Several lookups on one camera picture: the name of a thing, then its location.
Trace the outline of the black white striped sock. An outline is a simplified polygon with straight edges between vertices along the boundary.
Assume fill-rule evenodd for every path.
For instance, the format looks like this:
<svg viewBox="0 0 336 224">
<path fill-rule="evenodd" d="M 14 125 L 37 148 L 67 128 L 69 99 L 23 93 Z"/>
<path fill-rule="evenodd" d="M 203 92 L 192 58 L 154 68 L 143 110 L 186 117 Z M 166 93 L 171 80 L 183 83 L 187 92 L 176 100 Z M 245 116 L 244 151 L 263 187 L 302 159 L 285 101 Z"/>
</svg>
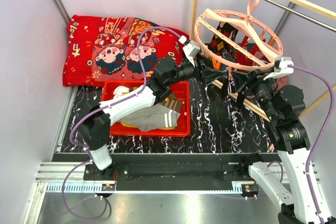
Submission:
<svg viewBox="0 0 336 224">
<path fill-rule="evenodd" d="M 236 103 L 239 108 L 244 106 L 244 97 L 239 94 L 240 87 L 246 81 L 246 76 L 241 72 L 233 71 L 223 80 L 223 85 L 221 87 L 221 96 L 225 98 L 229 94 L 236 94 Z"/>
</svg>

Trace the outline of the pink round clip hanger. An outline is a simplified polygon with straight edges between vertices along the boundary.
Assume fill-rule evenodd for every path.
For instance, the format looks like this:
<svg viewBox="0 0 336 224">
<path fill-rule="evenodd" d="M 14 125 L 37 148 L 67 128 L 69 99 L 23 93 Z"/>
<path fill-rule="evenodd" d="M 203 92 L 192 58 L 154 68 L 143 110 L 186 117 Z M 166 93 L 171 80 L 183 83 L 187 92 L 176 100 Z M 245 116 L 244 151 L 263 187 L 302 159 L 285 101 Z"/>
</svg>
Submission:
<svg viewBox="0 0 336 224">
<path fill-rule="evenodd" d="M 204 13 L 196 19 L 194 25 L 194 37 L 200 45 L 202 52 L 207 58 L 212 60 L 213 66 L 218 69 L 220 65 L 228 67 L 228 74 L 237 70 L 238 72 L 251 72 L 253 70 L 269 70 L 274 67 L 275 58 L 283 56 L 282 43 L 278 36 L 264 23 L 253 18 L 252 12 L 258 7 L 260 0 L 249 0 L 246 13 L 233 10 L 211 10 L 206 9 Z M 230 40 L 225 35 L 217 31 L 220 22 L 229 23 L 238 30 L 235 41 Z M 202 42 L 201 27 L 204 26 L 214 35 L 230 44 L 233 48 L 233 55 L 223 52 L 220 56 L 211 52 L 208 46 Z M 243 49 L 240 44 L 245 36 L 249 37 L 248 49 L 252 49 L 256 44 L 263 53 L 261 60 Z M 257 63 L 257 66 L 240 65 L 236 62 L 236 51 L 245 54 L 249 59 Z"/>
</svg>

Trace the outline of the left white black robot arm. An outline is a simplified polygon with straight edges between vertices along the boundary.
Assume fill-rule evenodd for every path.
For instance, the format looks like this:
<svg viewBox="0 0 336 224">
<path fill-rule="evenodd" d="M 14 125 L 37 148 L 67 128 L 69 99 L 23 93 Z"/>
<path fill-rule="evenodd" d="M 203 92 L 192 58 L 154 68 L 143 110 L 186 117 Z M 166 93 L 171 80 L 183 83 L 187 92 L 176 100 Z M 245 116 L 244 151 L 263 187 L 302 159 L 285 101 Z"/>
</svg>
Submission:
<svg viewBox="0 0 336 224">
<path fill-rule="evenodd" d="M 87 148 L 90 161 L 95 164 L 95 174 L 103 180 L 113 175 L 112 158 L 107 143 L 110 127 L 123 117 L 140 109 L 162 102 L 171 94 L 170 86 L 195 78 L 207 86 L 222 77 L 224 71 L 207 66 L 202 56 L 184 59 L 180 65 L 170 57 L 162 58 L 155 66 L 149 80 L 138 89 L 119 98 L 89 105 L 88 113 L 73 127 Z"/>
</svg>

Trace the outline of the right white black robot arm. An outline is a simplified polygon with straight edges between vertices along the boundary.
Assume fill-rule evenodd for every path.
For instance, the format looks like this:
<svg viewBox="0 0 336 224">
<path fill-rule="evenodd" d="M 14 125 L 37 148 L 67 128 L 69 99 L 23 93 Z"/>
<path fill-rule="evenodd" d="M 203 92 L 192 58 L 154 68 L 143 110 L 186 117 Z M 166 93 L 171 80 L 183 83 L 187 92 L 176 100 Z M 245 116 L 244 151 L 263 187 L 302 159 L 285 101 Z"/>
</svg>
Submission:
<svg viewBox="0 0 336 224">
<path fill-rule="evenodd" d="M 277 208 L 279 223 L 335 223 L 313 170 L 313 147 L 299 120 L 306 107 L 303 91 L 290 84 L 278 90 L 275 78 L 260 70 L 246 76 L 238 89 L 238 103 L 254 96 L 270 120 L 268 136 L 281 159 L 290 189 L 275 177 L 259 154 L 240 160 L 239 176 L 253 179 L 262 188 Z"/>
</svg>

